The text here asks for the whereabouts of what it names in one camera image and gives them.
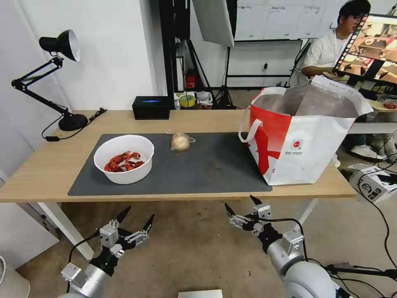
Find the black desk lamp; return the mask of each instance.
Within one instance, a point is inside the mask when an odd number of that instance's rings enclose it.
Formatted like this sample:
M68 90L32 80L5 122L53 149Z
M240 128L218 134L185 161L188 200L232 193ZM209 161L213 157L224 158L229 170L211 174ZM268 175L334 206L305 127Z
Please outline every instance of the black desk lamp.
M30 73L24 75L23 77L13 80L11 85L15 89L22 91L30 97L37 99L39 102L61 113L63 117L58 123L61 130L73 131L84 128L88 124L88 119L86 116L80 114L72 114L71 112L69 112L67 107L49 101L28 89L28 87L33 83L62 68L63 58L61 58L58 53L62 53L73 61L80 61L80 48L77 43L76 35L72 30L66 30L63 31L57 38L41 37L39 40L39 44L43 50L49 52L52 56L54 56L54 58L52 58L50 61L40 66L39 68L36 68ZM51 64L54 64L56 67L47 71L44 74L31 76Z

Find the red and white bag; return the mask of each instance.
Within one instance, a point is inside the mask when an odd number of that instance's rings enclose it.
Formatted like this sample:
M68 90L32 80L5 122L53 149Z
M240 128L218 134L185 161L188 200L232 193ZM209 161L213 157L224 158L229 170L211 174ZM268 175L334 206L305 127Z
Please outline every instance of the red and white bag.
M310 86L264 88L254 98L246 139L269 185L315 183L369 102L346 85L316 76Z

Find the white bowl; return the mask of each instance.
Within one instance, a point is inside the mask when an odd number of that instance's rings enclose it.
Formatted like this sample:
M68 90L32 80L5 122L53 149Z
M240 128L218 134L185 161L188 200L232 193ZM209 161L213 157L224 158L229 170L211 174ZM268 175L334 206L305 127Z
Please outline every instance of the white bowl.
M113 157L126 151L138 152L145 163L127 172L112 173L105 171L106 164ZM103 143L94 154L94 164L110 181L117 184L130 184L147 176L152 169L154 146L147 138L139 135L123 135Z

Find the lamp base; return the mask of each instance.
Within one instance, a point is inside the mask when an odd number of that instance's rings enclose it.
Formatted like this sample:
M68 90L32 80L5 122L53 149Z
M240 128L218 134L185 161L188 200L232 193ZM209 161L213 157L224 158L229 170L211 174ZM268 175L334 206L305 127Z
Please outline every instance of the lamp base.
M64 116L58 123L63 131L73 131L84 128L88 124L88 119L84 115L73 114Z

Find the black desk mat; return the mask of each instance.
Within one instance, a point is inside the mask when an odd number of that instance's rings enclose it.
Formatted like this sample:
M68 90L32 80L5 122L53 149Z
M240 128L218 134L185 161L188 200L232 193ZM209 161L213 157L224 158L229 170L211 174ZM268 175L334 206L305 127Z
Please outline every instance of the black desk mat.
M171 135L142 135L154 145L153 166L142 180L111 182L93 161L104 142L120 135L102 135L73 183L69 196L158 195L213 192L271 191L246 144L233 133L192 133L196 139L185 152L171 152Z

